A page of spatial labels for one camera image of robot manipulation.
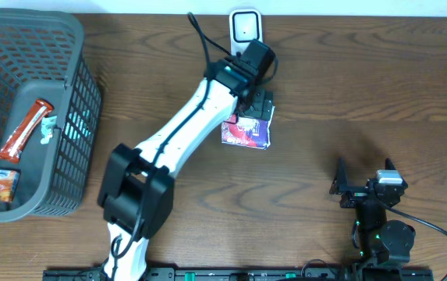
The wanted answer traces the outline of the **purple pink floral packet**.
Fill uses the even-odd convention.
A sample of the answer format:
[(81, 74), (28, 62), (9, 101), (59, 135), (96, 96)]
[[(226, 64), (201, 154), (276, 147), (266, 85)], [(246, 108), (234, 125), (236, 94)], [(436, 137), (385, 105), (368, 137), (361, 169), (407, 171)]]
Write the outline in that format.
[(271, 120), (239, 117), (234, 114), (221, 124), (223, 144), (266, 150), (271, 145)]

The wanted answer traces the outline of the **mint green tissue pack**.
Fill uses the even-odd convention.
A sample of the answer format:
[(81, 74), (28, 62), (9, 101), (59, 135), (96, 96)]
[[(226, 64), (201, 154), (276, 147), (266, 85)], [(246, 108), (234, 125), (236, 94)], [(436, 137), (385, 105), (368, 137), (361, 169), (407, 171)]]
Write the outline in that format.
[(56, 126), (57, 116), (44, 117), (41, 120), (41, 144), (48, 144), (53, 138), (53, 131)]

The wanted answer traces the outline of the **orange chocolate bar wrapper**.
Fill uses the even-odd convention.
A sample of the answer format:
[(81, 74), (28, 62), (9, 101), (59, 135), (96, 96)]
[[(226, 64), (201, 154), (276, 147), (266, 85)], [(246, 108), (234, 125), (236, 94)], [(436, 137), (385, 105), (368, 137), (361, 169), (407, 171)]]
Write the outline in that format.
[(53, 109), (54, 106), (49, 102), (44, 99), (37, 99), (0, 149), (0, 159), (11, 163), (18, 163), (20, 161), (20, 155), (35, 127)]

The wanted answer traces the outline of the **orange Kleenex tissue pack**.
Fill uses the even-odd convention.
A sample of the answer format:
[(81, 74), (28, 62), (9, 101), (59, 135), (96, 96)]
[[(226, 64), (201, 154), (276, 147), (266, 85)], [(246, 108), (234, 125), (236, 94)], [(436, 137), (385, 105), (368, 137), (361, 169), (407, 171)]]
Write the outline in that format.
[(12, 202), (19, 177), (16, 170), (0, 169), (0, 202)]

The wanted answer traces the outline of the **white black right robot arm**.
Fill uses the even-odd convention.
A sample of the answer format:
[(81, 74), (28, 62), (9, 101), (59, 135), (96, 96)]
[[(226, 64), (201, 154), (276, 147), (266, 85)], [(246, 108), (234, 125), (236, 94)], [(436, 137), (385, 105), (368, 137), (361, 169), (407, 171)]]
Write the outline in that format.
[(360, 250), (360, 260), (340, 269), (338, 280), (409, 279), (403, 266), (410, 261), (415, 229), (402, 221), (387, 219), (386, 214), (400, 202), (407, 187), (390, 159), (363, 186), (349, 183), (345, 162), (338, 160), (329, 193), (341, 197), (341, 208), (355, 210), (352, 243)]

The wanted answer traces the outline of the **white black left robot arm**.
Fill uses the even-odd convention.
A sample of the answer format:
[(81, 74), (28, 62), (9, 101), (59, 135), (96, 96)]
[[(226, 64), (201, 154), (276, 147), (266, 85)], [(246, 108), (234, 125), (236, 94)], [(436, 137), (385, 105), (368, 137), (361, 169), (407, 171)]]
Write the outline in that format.
[(111, 245), (103, 280), (138, 280), (147, 268), (149, 240), (172, 211), (175, 179), (208, 134), (246, 111), (268, 82), (277, 58), (253, 39), (241, 55), (209, 62), (190, 100), (154, 135), (110, 154), (98, 195)]

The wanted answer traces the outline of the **white barcode scanner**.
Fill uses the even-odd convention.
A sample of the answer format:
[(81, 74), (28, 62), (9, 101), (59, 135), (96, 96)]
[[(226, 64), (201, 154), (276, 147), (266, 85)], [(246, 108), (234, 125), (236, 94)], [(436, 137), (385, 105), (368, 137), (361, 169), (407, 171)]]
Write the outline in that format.
[(256, 9), (236, 9), (229, 15), (231, 54), (243, 53), (256, 39), (264, 41), (261, 14)]

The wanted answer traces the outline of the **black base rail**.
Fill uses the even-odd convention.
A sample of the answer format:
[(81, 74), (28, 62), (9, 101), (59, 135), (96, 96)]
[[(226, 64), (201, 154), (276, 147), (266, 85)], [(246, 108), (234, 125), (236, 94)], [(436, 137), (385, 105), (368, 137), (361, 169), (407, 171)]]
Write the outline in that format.
[(273, 281), (273, 280), (433, 280), (431, 270), (365, 269), (359, 275), (322, 267), (295, 269), (174, 269), (151, 268), (143, 281)]

